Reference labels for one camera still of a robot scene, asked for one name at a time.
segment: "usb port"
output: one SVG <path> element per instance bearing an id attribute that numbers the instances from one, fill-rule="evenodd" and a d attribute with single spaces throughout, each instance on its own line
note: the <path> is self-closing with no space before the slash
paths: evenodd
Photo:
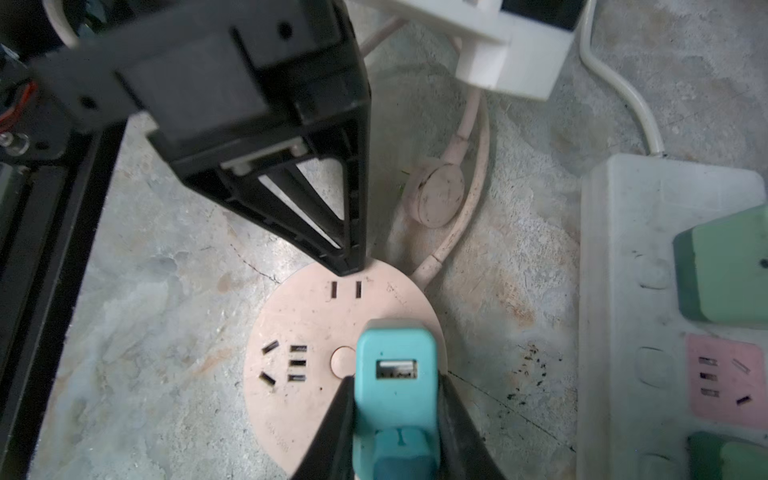
<path id="1" fill-rule="evenodd" d="M 377 379 L 414 379 L 417 375 L 415 360 L 378 360 Z"/>

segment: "electrical outlet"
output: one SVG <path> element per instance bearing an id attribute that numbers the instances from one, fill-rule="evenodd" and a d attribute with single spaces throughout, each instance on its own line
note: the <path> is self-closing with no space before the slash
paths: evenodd
<path id="1" fill-rule="evenodd" d="M 339 282 L 333 281 L 330 283 L 331 300 L 335 300 L 339 297 Z M 355 282 L 355 298 L 362 298 L 362 282 Z"/>
<path id="2" fill-rule="evenodd" d="M 696 416 L 768 429 L 763 351 L 751 343 L 687 337 L 690 408 Z"/>

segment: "teal usb charger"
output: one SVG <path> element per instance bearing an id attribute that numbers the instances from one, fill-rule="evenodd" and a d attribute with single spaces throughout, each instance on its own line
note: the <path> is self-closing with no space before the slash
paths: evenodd
<path id="1" fill-rule="evenodd" d="M 436 477 L 437 392 L 432 334 L 415 320 L 371 320 L 356 352 L 353 468 L 360 480 Z"/>

